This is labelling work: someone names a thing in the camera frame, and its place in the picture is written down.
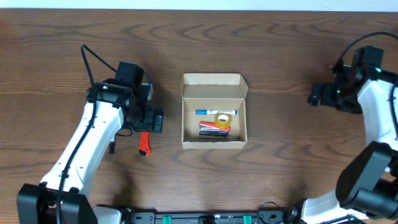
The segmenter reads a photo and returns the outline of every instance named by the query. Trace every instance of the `green clip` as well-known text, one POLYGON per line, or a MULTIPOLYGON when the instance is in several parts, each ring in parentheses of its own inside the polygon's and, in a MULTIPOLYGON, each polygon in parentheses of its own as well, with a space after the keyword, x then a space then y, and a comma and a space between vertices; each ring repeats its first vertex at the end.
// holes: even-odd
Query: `green clip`
POLYGON ((243 224, 251 224, 251 215, 243 216, 243 224))
POLYGON ((163 224, 172 224, 172 217, 163 217, 163 224))

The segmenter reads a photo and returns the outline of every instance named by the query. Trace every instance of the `wood grain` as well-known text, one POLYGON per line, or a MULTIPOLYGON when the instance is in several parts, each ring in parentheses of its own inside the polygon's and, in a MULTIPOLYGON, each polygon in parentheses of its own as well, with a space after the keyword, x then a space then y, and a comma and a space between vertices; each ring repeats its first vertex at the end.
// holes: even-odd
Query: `wood grain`
MULTIPOLYGON (((138 63, 151 76, 164 132, 120 138, 95 177, 90 203, 165 211, 254 210, 289 206, 333 190, 364 148, 363 117, 307 105, 313 82, 355 38, 398 31, 398 14, 0 10, 0 223, 17 223, 16 195, 38 184, 59 158, 83 111, 89 87, 79 43, 113 66, 138 63), (243 150, 182 150, 180 81, 184 72, 242 73, 248 144, 243 150)), ((383 66, 398 71, 398 44, 377 37, 383 66)), ((352 53, 346 60, 351 61, 352 53)), ((96 80, 114 74, 89 58, 96 80)))

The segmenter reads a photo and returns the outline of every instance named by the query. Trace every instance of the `white background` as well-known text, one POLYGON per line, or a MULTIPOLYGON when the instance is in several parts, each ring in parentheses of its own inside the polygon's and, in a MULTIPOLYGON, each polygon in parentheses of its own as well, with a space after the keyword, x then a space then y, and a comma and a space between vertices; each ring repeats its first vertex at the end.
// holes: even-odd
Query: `white background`
POLYGON ((398 0, 0 0, 0 7, 397 12, 398 0))

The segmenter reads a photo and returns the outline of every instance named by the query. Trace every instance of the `tape roll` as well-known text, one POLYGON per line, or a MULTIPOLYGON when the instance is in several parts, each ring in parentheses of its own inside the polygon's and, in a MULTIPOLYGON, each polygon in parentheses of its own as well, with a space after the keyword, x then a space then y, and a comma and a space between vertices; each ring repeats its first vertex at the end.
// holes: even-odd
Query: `tape roll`
POLYGON ((216 114, 215 124, 219 128, 228 128, 231 125, 232 116, 226 113, 216 114))

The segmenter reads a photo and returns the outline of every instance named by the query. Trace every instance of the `roll of tape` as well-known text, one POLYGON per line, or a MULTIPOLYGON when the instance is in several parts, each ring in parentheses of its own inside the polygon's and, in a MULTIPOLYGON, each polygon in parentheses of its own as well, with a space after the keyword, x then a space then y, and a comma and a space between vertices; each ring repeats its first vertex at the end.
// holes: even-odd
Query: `roll of tape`
POLYGON ((219 128, 228 128, 231 125, 232 116, 226 113, 216 114, 215 124, 219 128))

